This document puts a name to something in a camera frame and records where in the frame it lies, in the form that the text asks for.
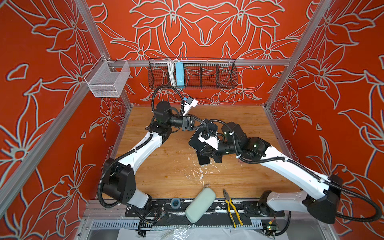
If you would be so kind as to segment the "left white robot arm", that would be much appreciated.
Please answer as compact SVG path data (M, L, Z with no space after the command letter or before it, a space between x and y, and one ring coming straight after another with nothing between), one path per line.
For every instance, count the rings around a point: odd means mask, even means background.
M167 101L161 101L155 106L155 97L159 90L174 90L181 98L181 109L173 115L172 106ZM97 198L101 206L110 209L119 204L147 209L152 198L137 188L135 175L142 163L172 134L172 128L181 129L185 117L198 101L192 97L183 97L172 86L157 87L152 95L151 109L154 114L144 138L130 151L117 157L110 158L104 163L104 169L99 180Z

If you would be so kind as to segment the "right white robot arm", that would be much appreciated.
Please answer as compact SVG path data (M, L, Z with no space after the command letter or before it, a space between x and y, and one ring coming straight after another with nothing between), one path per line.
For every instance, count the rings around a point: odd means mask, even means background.
M340 177L317 173L290 159L267 141L258 137L248 138L234 122L208 120L203 124L199 140L209 145L208 150L201 151L203 156L220 160L224 155L235 155L242 163L269 168L300 188L299 192L291 194L264 192L260 205L268 210L309 213L326 224L334 224L337 218L369 223L379 220L383 215L380 207L370 198L344 188ZM340 214L338 209L342 193L368 203L374 208L374 214L370 217Z

